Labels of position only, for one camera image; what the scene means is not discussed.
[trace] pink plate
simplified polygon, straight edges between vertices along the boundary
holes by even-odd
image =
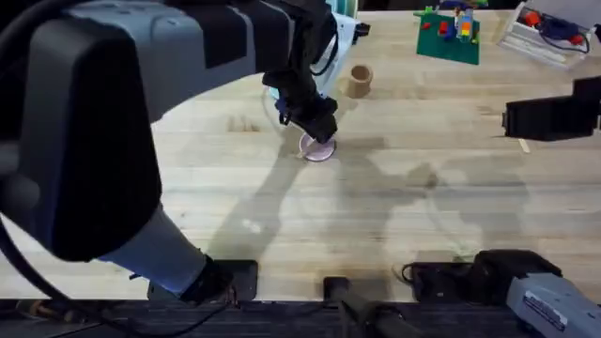
[[[315,141],[310,147],[310,151],[307,153],[305,149],[311,143],[311,136],[304,133],[299,140],[299,149],[304,153],[304,158],[309,161],[325,161],[331,157],[336,149],[336,142],[331,138],[325,145],[319,144]]]

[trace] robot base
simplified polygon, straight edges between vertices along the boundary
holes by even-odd
[[[238,300],[254,300],[258,279],[258,264],[254,260],[215,260],[215,263],[234,274],[234,287]],[[162,287],[150,283],[146,292],[148,300],[176,300],[176,296]]]

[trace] wooden table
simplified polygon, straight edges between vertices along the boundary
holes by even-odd
[[[526,154],[500,120],[509,100],[567,94],[573,78],[598,75],[601,57],[563,72],[505,51],[494,41],[508,13],[476,13],[480,66],[416,55],[410,12],[361,13],[372,31],[347,67],[370,65],[373,89],[363,100],[332,93],[340,131],[326,162],[295,157],[300,133],[277,124],[258,76],[180,105],[154,126],[165,209],[210,254],[260,261],[262,300],[317,300],[330,275],[411,300],[393,274],[405,263],[520,248],[601,301],[601,137],[528,142]],[[145,297],[124,269],[60,262],[10,233],[75,298]],[[40,296],[5,261],[0,276],[0,297]]]

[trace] red toy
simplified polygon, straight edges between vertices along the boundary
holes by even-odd
[[[524,21],[530,27],[535,27],[537,24],[541,22],[541,17],[537,12],[532,11],[526,15],[524,15]]]
[[[582,42],[584,42],[584,37],[583,36],[573,36],[570,38],[570,42],[575,46],[579,46],[582,44]]]
[[[439,27],[439,35],[445,35],[445,34],[447,34],[448,30],[449,30],[449,23],[447,23],[447,22],[441,22],[440,23],[440,27]]]

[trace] white label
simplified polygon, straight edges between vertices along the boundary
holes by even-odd
[[[564,331],[567,326],[567,317],[555,310],[546,301],[541,300],[531,291],[526,291],[523,298],[524,304],[543,317],[555,329]]]

